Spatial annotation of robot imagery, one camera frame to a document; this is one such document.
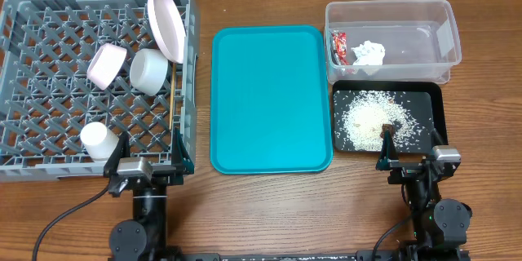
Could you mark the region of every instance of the blue plastic tray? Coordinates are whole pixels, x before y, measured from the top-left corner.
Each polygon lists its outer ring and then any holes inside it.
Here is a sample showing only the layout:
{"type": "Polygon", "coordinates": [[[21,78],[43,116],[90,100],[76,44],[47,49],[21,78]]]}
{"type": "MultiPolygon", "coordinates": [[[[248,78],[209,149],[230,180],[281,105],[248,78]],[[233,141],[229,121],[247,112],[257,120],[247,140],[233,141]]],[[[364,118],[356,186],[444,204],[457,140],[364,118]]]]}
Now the blue plastic tray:
{"type": "Polygon", "coordinates": [[[224,29],[212,47],[210,160],[224,174],[317,172],[333,157],[321,33],[224,29]]]}

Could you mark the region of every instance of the gray dish rack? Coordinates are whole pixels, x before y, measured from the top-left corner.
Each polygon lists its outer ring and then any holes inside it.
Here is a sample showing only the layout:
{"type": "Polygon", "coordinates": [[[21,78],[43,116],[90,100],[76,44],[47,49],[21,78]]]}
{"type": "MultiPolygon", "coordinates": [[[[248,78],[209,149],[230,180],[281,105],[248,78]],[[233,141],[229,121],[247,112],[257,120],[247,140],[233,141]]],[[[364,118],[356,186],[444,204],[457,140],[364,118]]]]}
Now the gray dish rack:
{"type": "Polygon", "coordinates": [[[80,141],[88,122],[115,134],[127,131],[132,156],[170,164],[169,112],[192,159],[196,155],[194,78],[200,16],[194,0],[174,0],[184,21],[185,57],[173,64],[162,89],[147,96],[132,88],[137,50],[156,47],[147,0],[5,0],[0,15],[0,181],[102,175],[80,141]],[[127,49],[118,77],[104,91],[86,78],[105,43],[127,49]],[[170,81],[175,75],[175,92],[170,81]]]}

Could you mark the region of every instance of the white cup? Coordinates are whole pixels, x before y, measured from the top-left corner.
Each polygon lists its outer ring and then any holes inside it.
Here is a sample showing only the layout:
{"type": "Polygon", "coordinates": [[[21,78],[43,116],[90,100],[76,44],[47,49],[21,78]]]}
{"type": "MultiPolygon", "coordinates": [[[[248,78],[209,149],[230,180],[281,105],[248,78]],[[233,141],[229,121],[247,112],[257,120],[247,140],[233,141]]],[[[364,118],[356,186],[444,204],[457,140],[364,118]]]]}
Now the white cup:
{"type": "Polygon", "coordinates": [[[127,50],[113,44],[104,44],[93,57],[87,69],[87,78],[101,90],[107,89],[122,68],[127,50]]]}
{"type": "Polygon", "coordinates": [[[116,148],[118,137],[101,122],[82,128],[80,140],[94,162],[105,162],[116,148]]]}
{"type": "Polygon", "coordinates": [[[159,92],[165,81],[169,60],[156,49],[136,52],[130,65],[130,84],[147,95],[159,92]]]}

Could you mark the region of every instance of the red wrapper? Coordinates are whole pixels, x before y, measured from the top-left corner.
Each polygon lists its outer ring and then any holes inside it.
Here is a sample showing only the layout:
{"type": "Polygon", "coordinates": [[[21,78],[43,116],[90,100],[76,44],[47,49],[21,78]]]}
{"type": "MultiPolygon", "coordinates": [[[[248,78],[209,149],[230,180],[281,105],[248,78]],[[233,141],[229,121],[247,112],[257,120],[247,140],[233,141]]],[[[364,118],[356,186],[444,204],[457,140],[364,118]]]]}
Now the red wrapper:
{"type": "Polygon", "coordinates": [[[339,65],[350,65],[346,60],[346,33],[332,33],[339,65]]]}

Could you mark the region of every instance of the wooden table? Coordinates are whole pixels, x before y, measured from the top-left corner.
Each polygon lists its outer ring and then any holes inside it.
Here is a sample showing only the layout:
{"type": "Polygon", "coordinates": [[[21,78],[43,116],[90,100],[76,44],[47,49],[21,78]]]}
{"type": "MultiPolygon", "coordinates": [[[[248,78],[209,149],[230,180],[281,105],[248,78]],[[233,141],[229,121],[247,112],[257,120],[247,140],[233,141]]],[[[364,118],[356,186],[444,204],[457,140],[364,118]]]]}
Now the wooden table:
{"type": "MultiPolygon", "coordinates": [[[[212,38],[242,25],[312,24],[325,6],[351,0],[197,0],[196,174],[169,188],[169,243],[185,253],[276,254],[370,249],[407,215],[400,188],[377,172],[375,154],[335,153],[317,175],[225,176],[209,160],[212,38]]],[[[522,259],[522,0],[449,0],[462,63],[442,86],[450,143],[462,154],[443,197],[474,210],[468,243],[474,260],[522,259]]],[[[106,179],[0,184],[0,259],[27,260],[54,217],[96,194],[106,179]]],[[[131,193],[106,195],[55,225],[39,260],[105,260],[113,226],[131,218],[131,193]]],[[[413,237],[402,228],[383,243],[413,237]]]]}

